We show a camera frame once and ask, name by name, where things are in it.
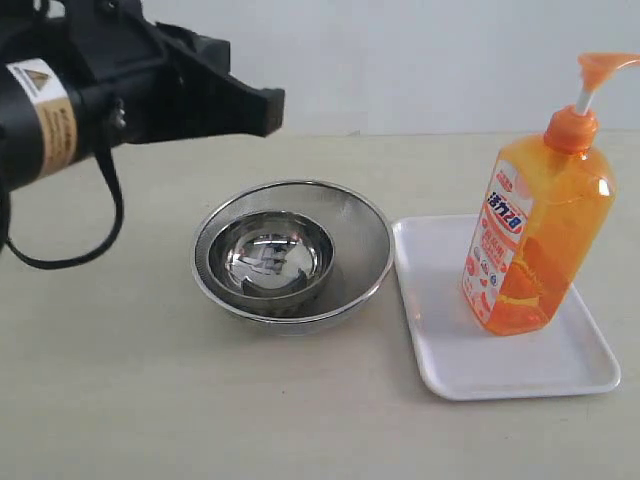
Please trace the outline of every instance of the robotic arm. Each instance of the robotic arm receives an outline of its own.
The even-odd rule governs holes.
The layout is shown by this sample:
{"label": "robotic arm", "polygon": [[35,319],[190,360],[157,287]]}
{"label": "robotic arm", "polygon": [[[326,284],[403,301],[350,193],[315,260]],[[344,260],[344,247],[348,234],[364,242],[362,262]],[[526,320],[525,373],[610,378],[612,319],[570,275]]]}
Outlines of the robotic arm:
{"label": "robotic arm", "polygon": [[[151,24],[141,0],[0,0],[0,250],[40,269],[105,253],[124,219],[111,149],[227,134],[266,137],[282,126],[284,91],[232,77],[230,44]],[[9,238],[10,192],[95,156],[115,204],[111,233],[93,251],[38,260]]]}

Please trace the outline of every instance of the black cable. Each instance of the black cable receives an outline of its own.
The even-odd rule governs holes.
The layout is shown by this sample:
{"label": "black cable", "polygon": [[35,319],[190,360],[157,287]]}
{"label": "black cable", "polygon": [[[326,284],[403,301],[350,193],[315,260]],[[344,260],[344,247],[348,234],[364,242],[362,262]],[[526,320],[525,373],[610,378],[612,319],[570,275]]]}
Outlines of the black cable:
{"label": "black cable", "polygon": [[102,176],[104,177],[115,206],[115,218],[113,221],[113,227],[109,232],[107,238],[90,252],[80,255],[74,258],[68,258],[64,260],[40,260],[37,258],[25,255],[16,248],[11,239],[9,238],[9,224],[11,221],[11,200],[9,198],[9,192],[6,185],[0,181],[0,250],[6,243],[16,257],[22,260],[27,265],[38,268],[40,270],[61,270],[63,268],[77,267],[89,263],[96,258],[103,255],[116,241],[118,234],[122,229],[124,223],[124,199],[122,198],[122,188],[120,187],[120,181],[116,173],[115,165],[113,164],[113,155],[111,154],[111,146],[109,145],[108,135],[106,127],[102,127],[97,132],[94,141],[94,155]]}
{"label": "black cable", "polygon": [[9,238],[9,225],[11,224],[11,195],[4,178],[0,175],[0,253]]}

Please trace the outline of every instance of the white wall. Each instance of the white wall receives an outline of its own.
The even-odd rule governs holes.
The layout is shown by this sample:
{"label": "white wall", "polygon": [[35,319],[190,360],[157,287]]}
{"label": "white wall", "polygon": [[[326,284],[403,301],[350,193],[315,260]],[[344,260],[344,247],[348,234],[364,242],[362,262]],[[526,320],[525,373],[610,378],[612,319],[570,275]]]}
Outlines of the white wall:
{"label": "white wall", "polygon": [[[147,18],[232,42],[232,71],[287,89],[285,131],[540,130],[582,51],[640,52],[638,0],[146,0]],[[640,128],[640,69],[594,107]]]}

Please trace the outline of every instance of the bottle label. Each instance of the bottle label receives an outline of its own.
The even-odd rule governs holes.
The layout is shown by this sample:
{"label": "bottle label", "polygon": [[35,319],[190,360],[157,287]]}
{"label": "bottle label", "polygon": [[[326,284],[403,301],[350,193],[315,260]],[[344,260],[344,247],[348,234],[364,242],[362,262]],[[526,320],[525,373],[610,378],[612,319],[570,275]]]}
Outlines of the bottle label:
{"label": "bottle label", "polygon": [[526,180],[511,163],[498,160],[462,276],[464,294],[484,323],[489,320],[532,208]]}

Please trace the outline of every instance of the warning label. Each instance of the warning label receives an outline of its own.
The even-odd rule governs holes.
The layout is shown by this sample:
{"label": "warning label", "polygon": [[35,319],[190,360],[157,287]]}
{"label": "warning label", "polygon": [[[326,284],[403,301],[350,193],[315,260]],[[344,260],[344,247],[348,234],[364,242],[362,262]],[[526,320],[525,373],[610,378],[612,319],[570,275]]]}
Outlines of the warning label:
{"label": "warning label", "polygon": [[49,65],[40,59],[7,65],[33,104],[40,121],[44,158],[40,176],[68,166],[78,143],[78,126],[69,95]]}

